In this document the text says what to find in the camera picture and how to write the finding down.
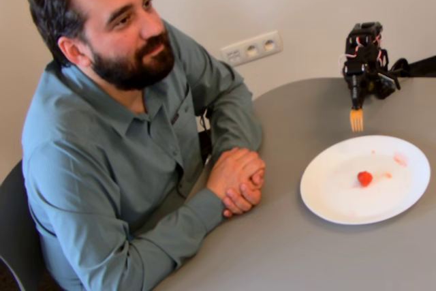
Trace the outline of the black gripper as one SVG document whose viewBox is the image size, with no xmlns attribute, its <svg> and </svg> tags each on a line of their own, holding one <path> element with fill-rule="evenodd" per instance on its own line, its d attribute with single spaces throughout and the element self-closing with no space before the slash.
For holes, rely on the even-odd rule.
<svg viewBox="0 0 436 291">
<path fill-rule="evenodd" d="M 368 63 L 360 61 L 346 61 L 343 65 L 343 77 L 347 82 L 351 81 L 350 90 L 353 108 L 361 108 L 360 96 L 366 97 L 371 92 L 369 68 Z"/>
</svg>

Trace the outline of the man's right hand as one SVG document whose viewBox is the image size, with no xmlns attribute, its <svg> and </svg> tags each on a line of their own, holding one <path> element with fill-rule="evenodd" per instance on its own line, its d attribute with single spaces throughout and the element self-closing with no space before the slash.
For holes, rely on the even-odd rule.
<svg viewBox="0 0 436 291">
<path fill-rule="evenodd" d="M 257 152 L 234 148 L 225 151 L 215 162 L 206 186 L 218 196 L 230 188 L 250 183 L 255 189 L 261 188 L 266 164 Z"/>
</svg>

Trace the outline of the man's left hand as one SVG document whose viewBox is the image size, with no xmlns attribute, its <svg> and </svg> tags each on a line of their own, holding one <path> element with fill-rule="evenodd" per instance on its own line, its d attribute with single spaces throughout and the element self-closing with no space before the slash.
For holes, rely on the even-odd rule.
<svg viewBox="0 0 436 291">
<path fill-rule="evenodd" d="M 260 203 L 262 184 L 243 183 L 238 189 L 228 189 L 223 199 L 225 218 L 249 212 Z"/>
</svg>

